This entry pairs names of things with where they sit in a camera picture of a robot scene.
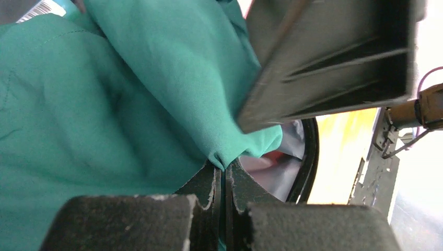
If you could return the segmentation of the pink and teal kids suitcase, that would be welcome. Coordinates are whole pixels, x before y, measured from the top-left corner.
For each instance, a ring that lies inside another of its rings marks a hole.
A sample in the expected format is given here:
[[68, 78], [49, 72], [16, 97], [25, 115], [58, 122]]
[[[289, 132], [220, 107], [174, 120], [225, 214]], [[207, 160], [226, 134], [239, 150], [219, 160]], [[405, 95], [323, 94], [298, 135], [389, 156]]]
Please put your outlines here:
[[245, 133], [300, 120], [306, 151], [287, 201], [306, 202], [317, 172], [316, 116], [410, 97], [425, 1], [253, 1], [246, 16], [261, 70], [237, 115]]

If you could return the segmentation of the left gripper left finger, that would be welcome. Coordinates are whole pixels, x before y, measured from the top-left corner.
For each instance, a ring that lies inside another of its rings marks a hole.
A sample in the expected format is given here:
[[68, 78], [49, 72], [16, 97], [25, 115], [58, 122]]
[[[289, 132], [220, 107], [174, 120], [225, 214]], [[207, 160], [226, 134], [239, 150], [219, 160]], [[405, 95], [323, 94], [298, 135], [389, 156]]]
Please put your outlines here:
[[220, 182], [204, 166], [172, 195], [81, 196], [56, 215], [41, 250], [218, 250]]

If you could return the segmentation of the dark green garment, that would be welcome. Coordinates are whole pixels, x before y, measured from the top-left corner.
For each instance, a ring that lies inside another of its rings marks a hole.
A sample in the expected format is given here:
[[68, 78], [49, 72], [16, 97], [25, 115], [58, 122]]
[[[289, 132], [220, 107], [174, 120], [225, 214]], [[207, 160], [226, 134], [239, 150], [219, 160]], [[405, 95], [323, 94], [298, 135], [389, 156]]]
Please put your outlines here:
[[277, 149], [234, 116], [260, 65], [236, 1], [85, 1], [1, 25], [1, 250], [37, 250], [80, 195], [178, 190]]

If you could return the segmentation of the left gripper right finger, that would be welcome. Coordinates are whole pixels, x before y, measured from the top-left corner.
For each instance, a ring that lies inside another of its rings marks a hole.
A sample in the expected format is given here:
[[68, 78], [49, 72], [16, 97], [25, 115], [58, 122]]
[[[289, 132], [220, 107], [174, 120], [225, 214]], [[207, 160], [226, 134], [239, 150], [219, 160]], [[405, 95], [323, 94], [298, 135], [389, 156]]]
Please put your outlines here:
[[227, 250], [399, 250], [387, 220], [368, 206], [281, 202], [238, 161], [225, 172]]

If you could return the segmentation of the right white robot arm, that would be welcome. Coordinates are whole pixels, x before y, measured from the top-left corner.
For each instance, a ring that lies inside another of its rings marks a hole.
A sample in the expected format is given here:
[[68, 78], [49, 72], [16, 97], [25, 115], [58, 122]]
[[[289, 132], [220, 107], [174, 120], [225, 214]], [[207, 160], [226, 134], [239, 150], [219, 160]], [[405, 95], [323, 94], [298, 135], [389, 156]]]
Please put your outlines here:
[[[418, 133], [414, 139], [399, 149], [394, 149], [398, 131], [419, 127], [425, 131]], [[374, 130], [372, 145], [380, 151], [382, 159], [388, 159], [436, 130], [442, 130], [442, 84], [421, 91], [415, 100], [382, 108]]]

